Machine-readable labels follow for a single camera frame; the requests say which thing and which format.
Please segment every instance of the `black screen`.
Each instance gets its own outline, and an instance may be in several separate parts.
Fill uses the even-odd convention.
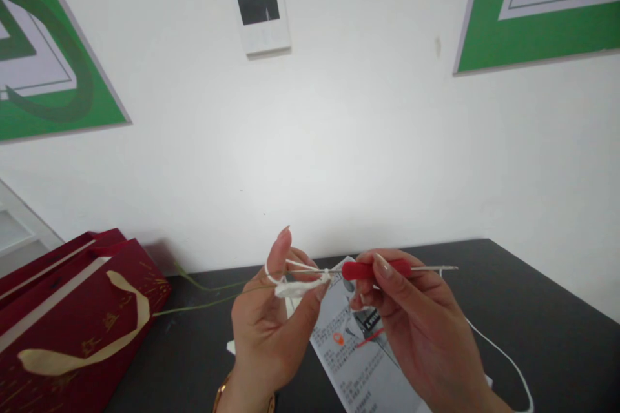
[[[237,0],[243,25],[280,19],[278,0]]]

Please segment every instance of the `gift bag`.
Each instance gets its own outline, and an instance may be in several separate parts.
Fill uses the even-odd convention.
[[[123,242],[125,236],[118,229],[95,234],[85,232],[55,250],[31,261],[0,279],[0,310],[53,273],[59,266],[79,256],[90,247],[103,247]]]
[[[0,412],[102,411],[169,293],[135,239],[56,267],[0,310]]]

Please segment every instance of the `green string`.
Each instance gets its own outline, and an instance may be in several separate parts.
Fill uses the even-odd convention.
[[[197,283],[193,277],[191,277],[187,271],[185,271],[181,265],[179,265],[179,263],[177,263],[176,261],[174,262],[174,266],[176,267],[176,270],[179,272],[179,276],[183,277],[184,279],[187,279],[190,283],[192,283],[194,286],[198,287],[200,290],[204,290],[205,292],[215,292],[217,290],[224,290],[224,289],[228,289],[231,287],[236,287],[238,285],[244,285],[244,284],[248,284],[250,282],[253,281],[258,281],[259,279],[261,279],[260,277],[256,277],[254,279],[250,279],[249,281],[240,281],[237,283],[233,283],[233,284],[228,284],[222,287],[214,287],[214,288],[209,288],[209,287],[205,287],[199,283]],[[270,274],[266,274],[266,276],[273,276],[274,274],[282,274],[282,271],[276,271],[275,273],[270,273]]]
[[[179,263],[177,263],[176,261],[174,262],[174,267],[178,271],[179,276],[181,276],[183,279],[187,279],[187,281],[189,281],[192,285],[194,285],[195,287],[197,287],[200,290],[204,290],[205,292],[215,292],[217,290],[224,290],[224,289],[228,289],[228,288],[231,288],[231,287],[236,287],[236,286],[239,286],[239,285],[248,284],[250,282],[258,281],[259,279],[261,279],[260,277],[256,277],[254,279],[250,279],[249,281],[241,281],[241,282],[237,282],[237,283],[233,283],[233,284],[228,284],[228,285],[221,286],[221,287],[209,288],[209,287],[205,287],[205,286],[197,283],[196,280],[193,277],[191,277],[187,273],[187,271],[185,271],[183,269],[183,267],[181,265],[179,265]],[[282,271],[277,271],[275,273],[271,273],[271,274],[268,274],[266,276],[272,276],[274,274],[282,274]],[[255,287],[255,288],[250,289],[250,290],[245,290],[244,292],[241,292],[240,294],[235,294],[233,296],[229,296],[229,297],[223,298],[221,300],[217,300],[215,302],[205,303],[204,305],[196,305],[195,307],[174,308],[172,310],[166,310],[166,311],[163,311],[163,312],[153,313],[153,316],[161,316],[161,315],[165,315],[165,314],[169,314],[169,313],[177,313],[177,312],[182,312],[182,311],[199,310],[201,308],[213,307],[214,305],[217,305],[218,303],[223,303],[225,301],[237,298],[240,295],[246,294],[248,292],[252,292],[253,290],[258,290],[258,289],[263,289],[263,288],[275,288],[275,286],[268,285],[268,286]]]
[[[164,312],[153,313],[153,316],[161,316],[161,315],[165,315],[165,314],[169,314],[169,313],[177,313],[177,312],[181,312],[181,311],[190,311],[190,310],[199,310],[201,308],[209,308],[209,307],[212,307],[213,305],[217,305],[218,303],[223,303],[225,301],[237,298],[240,295],[247,294],[248,292],[253,292],[255,290],[259,290],[259,289],[263,289],[263,288],[275,288],[275,286],[254,287],[253,289],[245,290],[245,291],[241,292],[240,294],[235,294],[233,296],[226,297],[226,298],[223,298],[221,300],[217,300],[215,302],[205,303],[204,305],[196,305],[195,307],[174,308],[172,310],[166,310]]]

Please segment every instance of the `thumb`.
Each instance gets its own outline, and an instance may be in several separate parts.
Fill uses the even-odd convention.
[[[375,253],[373,271],[381,290],[418,323],[429,321],[428,318],[436,312],[435,302],[425,296],[378,253]]]
[[[321,300],[327,292],[329,282],[305,293],[291,318],[284,325],[285,340],[309,341],[321,311]]]

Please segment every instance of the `bracelet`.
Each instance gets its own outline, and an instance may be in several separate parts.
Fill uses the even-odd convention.
[[[220,404],[220,398],[222,398],[222,392],[226,388],[226,384],[228,384],[228,379],[230,379],[231,374],[233,372],[230,371],[226,379],[224,379],[223,384],[218,389],[218,393],[215,395],[215,403],[213,404],[213,412],[216,413],[218,409],[218,405]],[[271,394],[271,398],[269,399],[269,405],[267,406],[267,413],[273,413],[276,410],[276,394]]]

